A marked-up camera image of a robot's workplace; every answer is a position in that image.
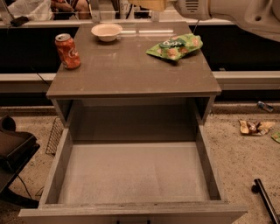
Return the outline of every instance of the white bowl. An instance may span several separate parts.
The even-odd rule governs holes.
[[[119,24],[98,24],[91,29],[91,32],[104,42],[113,41],[123,30]]]

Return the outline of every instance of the soda can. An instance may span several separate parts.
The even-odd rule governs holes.
[[[70,34],[61,33],[60,35],[57,35],[55,37],[55,45],[64,68],[73,69],[81,64],[80,56]]]

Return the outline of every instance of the drawer bottom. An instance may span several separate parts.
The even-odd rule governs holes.
[[[75,143],[59,204],[210,200],[195,142]]]

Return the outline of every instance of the black chair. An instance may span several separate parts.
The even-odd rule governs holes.
[[[37,207],[38,202],[15,194],[9,186],[39,149],[37,138],[29,132],[16,131],[15,121],[8,115],[0,120],[0,200]]]

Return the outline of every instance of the metal pole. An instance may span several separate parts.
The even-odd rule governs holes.
[[[99,0],[90,0],[91,15],[94,22],[100,22]]]
[[[262,201],[264,203],[264,205],[266,206],[266,209],[269,212],[269,216],[272,220],[272,222],[274,224],[280,224],[280,220],[277,216],[277,213],[274,210],[274,207],[272,206],[271,202],[270,202],[270,198],[268,196],[268,194],[266,193],[262,181],[257,178],[254,180],[255,181],[255,185],[252,186],[252,192],[253,193],[260,193],[262,196]]]

